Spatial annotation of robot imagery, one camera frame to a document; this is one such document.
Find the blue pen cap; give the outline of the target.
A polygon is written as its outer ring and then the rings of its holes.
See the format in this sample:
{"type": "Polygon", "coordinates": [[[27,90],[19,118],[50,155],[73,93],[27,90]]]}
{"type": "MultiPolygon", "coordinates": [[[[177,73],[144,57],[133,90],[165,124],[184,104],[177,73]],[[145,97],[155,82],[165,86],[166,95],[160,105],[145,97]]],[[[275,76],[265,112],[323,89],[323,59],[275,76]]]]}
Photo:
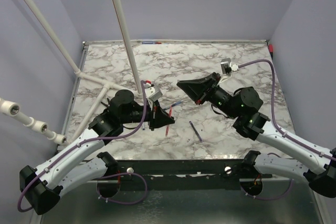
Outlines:
{"type": "Polygon", "coordinates": [[[177,101],[177,102],[175,102],[175,103],[173,103],[173,104],[171,104],[171,105],[169,105],[169,106],[166,106],[166,107],[164,108],[164,110],[168,110],[168,109],[170,109],[171,107],[173,108],[173,107],[178,106],[178,105],[180,105],[180,104],[182,104],[182,101],[177,101]]]}

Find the red pen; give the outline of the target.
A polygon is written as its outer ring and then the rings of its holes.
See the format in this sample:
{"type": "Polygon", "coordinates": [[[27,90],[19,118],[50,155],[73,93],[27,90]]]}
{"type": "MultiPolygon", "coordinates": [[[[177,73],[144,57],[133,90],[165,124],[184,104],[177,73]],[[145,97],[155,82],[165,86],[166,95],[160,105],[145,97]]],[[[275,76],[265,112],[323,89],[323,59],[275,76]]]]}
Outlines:
{"type": "Polygon", "coordinates": [[[165,137],[167,137],[168,133],[169,133],[169,127],[170,127],[170,124],[171,124],[172,111],[173,111],[173,106],[170,105],[170,108],[169,108],[169,118],[170,118],[170,121],[167,123],[167,126],[166,126],[165,137]]]}

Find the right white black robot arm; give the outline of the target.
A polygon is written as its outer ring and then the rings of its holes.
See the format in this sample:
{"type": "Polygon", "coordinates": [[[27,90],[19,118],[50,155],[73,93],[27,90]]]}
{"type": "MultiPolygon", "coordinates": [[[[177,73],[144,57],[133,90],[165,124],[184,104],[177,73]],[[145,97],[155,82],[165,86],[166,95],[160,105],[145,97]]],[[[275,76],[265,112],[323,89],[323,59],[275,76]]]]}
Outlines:
{"type": "Polygon", "coordinates": [[[182,80],[177,86],[197,105],[211,103],[228,118],[242,137],[257,140],[287,154],[279,158],[250,151],[241,164],[246,177],[273,174],[307,183],[316,193],[335,197],[335,151],[316,146],[288,132],[277,129],[270,118],[259,112],[263,101],[253,87],[237,90],[233,95],[219,86],[220,74],[195,80],[182,80]]]}

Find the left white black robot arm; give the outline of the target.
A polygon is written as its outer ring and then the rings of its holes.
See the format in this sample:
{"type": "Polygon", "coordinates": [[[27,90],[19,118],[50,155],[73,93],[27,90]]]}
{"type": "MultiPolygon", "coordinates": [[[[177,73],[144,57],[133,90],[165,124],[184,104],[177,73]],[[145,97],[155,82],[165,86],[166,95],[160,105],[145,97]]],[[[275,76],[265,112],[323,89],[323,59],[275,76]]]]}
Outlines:
{"type": "Polygon", "coordinates": [[[138,130],[146,122],[152,131],[173,124],[174,117],[161,108],[159,101],[152,101],[161,94],[150,87],[149,95],[139,105],[131,91],[117,91],[103,112],[89,124],[84,136],[36,168],[27,165],[19,172],[20,198],[26,199],[31,209],[42,215],[79,185],[96,178],[112,178],[120,168],[108,152],[99,153],[86,164],[81,162],[111,141],[121,139],[125,124],[137,123],[138,130]]]}

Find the purple pen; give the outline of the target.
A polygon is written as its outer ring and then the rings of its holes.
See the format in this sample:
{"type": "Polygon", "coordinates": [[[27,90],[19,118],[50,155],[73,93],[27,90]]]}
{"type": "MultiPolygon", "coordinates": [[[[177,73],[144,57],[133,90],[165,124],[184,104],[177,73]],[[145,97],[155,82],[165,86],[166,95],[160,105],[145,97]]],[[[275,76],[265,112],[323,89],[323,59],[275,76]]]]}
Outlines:
{"type": "Polygon", "coordinates": [[[189,121],[189,124],[190,124],[190,126],[192,127],[192,129],[193,129],[194,133],[196,134],[197,138],[199,139],[199,141],[202,143],[203,140],[202,140],[202,138],[201,138],[199,132],[198,132],[197,129],[195,128],[194,124],[192,123],[192,121],[189,121]]]}

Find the blue red marker at edge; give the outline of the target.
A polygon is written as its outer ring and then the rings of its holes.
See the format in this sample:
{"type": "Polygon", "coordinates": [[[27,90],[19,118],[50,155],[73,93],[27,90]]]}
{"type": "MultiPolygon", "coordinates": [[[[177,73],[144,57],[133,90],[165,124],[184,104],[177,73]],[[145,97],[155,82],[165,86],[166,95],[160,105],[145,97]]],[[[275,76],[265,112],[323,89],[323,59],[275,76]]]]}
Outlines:
{"type": "Polygon", "coordinates": [[[143,41],[142,44],[143,45],[161,45],[162,42],[159,42],[159,41],[143,41]]]}

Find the red black clamp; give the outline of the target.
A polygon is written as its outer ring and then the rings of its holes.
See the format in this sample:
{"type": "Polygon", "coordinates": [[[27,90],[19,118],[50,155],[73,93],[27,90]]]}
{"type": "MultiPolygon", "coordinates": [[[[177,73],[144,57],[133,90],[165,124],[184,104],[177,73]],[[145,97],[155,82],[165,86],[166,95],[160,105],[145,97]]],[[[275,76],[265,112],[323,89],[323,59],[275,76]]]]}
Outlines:
{"type": "Polygon", "coordinates": [[[272,44],[269,44],[269,45],[268,45],[268,50],[269,50],[269,53],[270,53],[271,58],[273,58],[273,56],[274,56],[274,49],[273,49],[272,44]]]}

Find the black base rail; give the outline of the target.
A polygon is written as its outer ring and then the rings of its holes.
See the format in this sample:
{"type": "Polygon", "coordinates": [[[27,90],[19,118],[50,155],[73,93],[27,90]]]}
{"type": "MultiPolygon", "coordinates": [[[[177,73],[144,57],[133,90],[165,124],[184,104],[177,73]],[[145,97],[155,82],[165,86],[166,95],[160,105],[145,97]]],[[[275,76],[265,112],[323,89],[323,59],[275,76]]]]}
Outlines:
{"type": "Polygon", "coordinates": [[[135,175],[116,178],[98,178],[110,188],[137,191],[148,190],[239,190],[240,182],[252,182],[259,172],[243,163],[242,159],[190,159],[190,160],[119,160],[118,171],[133,168],[135,175]]]}

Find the white pvc pipe frame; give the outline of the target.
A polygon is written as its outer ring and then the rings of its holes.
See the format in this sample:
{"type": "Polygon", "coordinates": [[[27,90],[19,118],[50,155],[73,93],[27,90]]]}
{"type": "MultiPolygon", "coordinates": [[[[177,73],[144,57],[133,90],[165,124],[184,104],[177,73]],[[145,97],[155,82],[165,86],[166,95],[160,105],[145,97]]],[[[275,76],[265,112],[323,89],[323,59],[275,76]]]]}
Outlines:
{"type": "MultiPolygon", "coordinates": [[[[79,69],[79,67],[77,66],[77,64],[73,61],[69,52],[64,47],[64,45],[62,44],[62,42],[60,41],[60,39],[58,38],[58,36],[54,32],[54,30],[52,29],[52,27],[50,26],[49,22],[45,19],[45,17],[43,16],[40,9],[37,7],[35,2],[33,0],[23,0],[23,1],[28,6],[30,11],[34,14],[34,16],[37,18],[39,23],[42,25],[43,29],[48,34],[50,39],[53,41],[55,46],[58,48],[60,53],[63,55],[65,60],[69,63],[69,65],[73,69],[73,72],[76,75],[76,77],[81,79],[81,80],[88,80],[88,81],[97,83],[97,84],[102,86],[102,89],[101,89],[99,95],[94,100],[93,105],[91,106],[91,108],[89,109],[89,111],[87,112],[85,117],[83,118],[82,122],[79,124],[79,126],[75,130],[72,137],[67,138],[66,141],[64,141],[63,138],[60,139],[59,137],[56,137],[56,136],[53,138],[53,141],[57,144],[61,144],[61,145],[69,144],[69,143],[74,142],[75,139],[77,139],[82,134],[82,132],[85,130],[85,128],[87,126],[87,123],[89,122],[90,117],[97,110],[100,102],[102,101],[104,96],[107,94],[107,92],[111,89],[122,90],[122,89],[125,89],[125,87],[123,87],[121,85],[118,85],[114,82],[108,81],[106,79],[101,79],[101,78],[98,78],[98,77],[91,76],[91,75],[81,71],[79,69]]],[[[137,88],[136,90],[131,90],[131,92],[136,97],[140,97],[142,95],[143,91],[141,91],[140,77],[139,77],[137,65],[136,65],[136,62],[135,62],[133,49],[132,49],[132,46],[131,46],[131,40],[130,40],[130,37],[129,37],[127,24],[125,22],[125,16],[124,16],[124,12],[123,12],[122,5],[121,5],[121,0],[112,0],[112,3],[113,3],[113,6],[114,6],[114,10],[116,12],[116,16],[117,16],[118,24],[119,24],[119,27],[120,27],[120,30],[121,30],[121,35],[122,35],[122,38],[123,38],[123,42],[124,42],[125,50],[126,50],[126,53],[127,53],[129,65],[131,67],[132,75],[133,75],[133,78],[134,78],[134,81],[135,81],[135,84],[136,84],[136,88],[137,88]]]]}

